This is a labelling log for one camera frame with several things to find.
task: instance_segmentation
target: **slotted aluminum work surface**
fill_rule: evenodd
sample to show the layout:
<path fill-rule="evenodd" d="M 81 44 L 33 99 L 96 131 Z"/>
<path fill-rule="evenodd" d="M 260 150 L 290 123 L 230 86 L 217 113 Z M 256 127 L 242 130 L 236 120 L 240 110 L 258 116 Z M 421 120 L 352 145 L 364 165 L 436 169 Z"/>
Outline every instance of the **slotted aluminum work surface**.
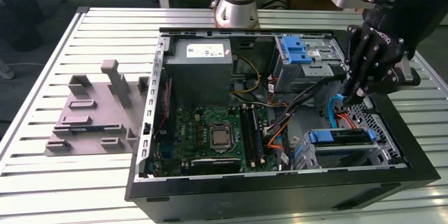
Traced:
<path fill-rule="evenodd" d="M 120 62 L 128 81 L 149 76 L 158 27 L 212 27 L 209 10 L 90 8 L 76 14 L 30 94 L 0 142 L 0 222 L 150 223 L 122 200 L 130 154 L 45 157 L 45 142 L 69 93 L 73 74 L 106 81 L 104 59 Z M 262 28 L 345 29 L 358 14 L 260 11 Z M 365 209 L 218 220 L 208 223 L 446 223 L 446 88 L 420 55 L 412 62 L 421 85 L 390 99 L 437 168 L 441 180 Z"/>

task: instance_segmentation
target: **motherboard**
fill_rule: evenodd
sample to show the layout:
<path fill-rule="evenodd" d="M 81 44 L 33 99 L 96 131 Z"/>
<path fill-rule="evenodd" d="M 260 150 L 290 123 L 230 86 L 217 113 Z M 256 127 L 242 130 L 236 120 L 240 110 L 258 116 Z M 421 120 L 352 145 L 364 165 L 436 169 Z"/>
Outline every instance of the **motherboard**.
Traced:
<path fill-rule="evenodd" d="M 158 176 L 268 172 L 277 169 L 273 152 L 264 151 L 262 106 L 178 108 L 173 143 L 158 146 Z"/>

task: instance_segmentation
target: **ram slot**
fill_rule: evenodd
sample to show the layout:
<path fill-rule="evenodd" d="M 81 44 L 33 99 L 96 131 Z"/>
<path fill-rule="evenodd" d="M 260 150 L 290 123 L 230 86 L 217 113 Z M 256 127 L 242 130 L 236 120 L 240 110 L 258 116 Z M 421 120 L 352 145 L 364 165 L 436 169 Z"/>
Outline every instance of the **ram slot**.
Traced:
<path fill-rule="evenodd" d="M 253 127 L 250 127 L 250 129 L 253 129 L 253 138 L 252 138 L 252 142 L 254 143 L 254 147 L 256 147 L 256 163 L 257 164 L 264 164 L 264 151 L 262 151 L 262 142 L 261 142 L 261 131 L 260 131 L 260 126 L 258 126 L 258 117 L 257 117 L 257 112 L 253 109 L 253 107 L 250 108 L 252 110 L 252 123 L 253 123 Z"/>
<path fill-rule="evenodd" d="M 252 139 L 253 136 L 253 118 L 250 114 L 250 108 L 245 105 L 240 108 L 240 120 L 241 120 L 241 133 L 244 143 L 245 163 L 249 167 L 256 166 L 256 146 Z"/>

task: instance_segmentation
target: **green motherboard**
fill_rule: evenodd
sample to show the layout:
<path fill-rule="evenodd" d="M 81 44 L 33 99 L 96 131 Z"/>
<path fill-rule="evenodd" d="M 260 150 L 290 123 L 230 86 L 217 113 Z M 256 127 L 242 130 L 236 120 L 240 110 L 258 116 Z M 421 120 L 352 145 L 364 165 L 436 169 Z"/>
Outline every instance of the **green motherboard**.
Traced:
<path fill-rule="evenodd" d="M 256 123 L 261 129 L 268 125 L 265 108 L 258 107 L 253 111 L 257 118 Z M 162 168 L 160 176 L 184 176 L 182 161 L 201 158 L 240 159 L 240 173 L 276 170 L 276 157 L 269 152 L 264 155 L 261 165 L 253 167 L 246 164 L 244 141 L 248 140 L 242 137 L 241 127 L 240 107 L 237 106 L 178 108 L 174 142 L 160 146 L 161 153 L 169 152 L 165 158 L 161 157 L 156 161 Z M 225 137 L 229 137 L 232 141 L 226 142 Z"/>

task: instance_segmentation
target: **metal case frame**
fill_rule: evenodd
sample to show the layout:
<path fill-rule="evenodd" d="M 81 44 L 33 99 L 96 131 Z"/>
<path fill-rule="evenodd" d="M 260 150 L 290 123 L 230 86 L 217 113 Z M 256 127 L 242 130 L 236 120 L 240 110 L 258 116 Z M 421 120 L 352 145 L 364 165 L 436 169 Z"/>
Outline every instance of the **metal case frame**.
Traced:
<path fill-rule="evenodd" d="M 322 33 L 321 30 L 213 28 L 169 28 L 161 31 L 173 35 L 201 31 L 205 36 L 210 36 L 213 32 L 229 31 L 244 31 L 252 36 L 260 33 Z M 345 44 L 344 31 L 325 33 L 333 34 L 340 45 Z M 161 55 L 169 43 L 168 38 L 160 39 L 164 42 L 158 41 L 157 44 L 149 94 L 157 89 Z M 154 107 L 156 103 L 150 102 L 150 99 L 148 95 L 148 104 Z M 401 190 L 429 184 L 440 179 L 440 176 L 389 98 L 372 95 L 370 101 L 405 157 L 408 168 L 352 171 L 341 169 L 326 173 L 286 173 L 264 177 L 228 176 L 197 180 L 180 177 L 144 182 L 134 179 L 136 164 L 142 160 L 137 147 L 149 140 L 141 137 L 134 145 L 125 200 L 134 202 L 154 222 L 185 221 L 362 208 Z"/>

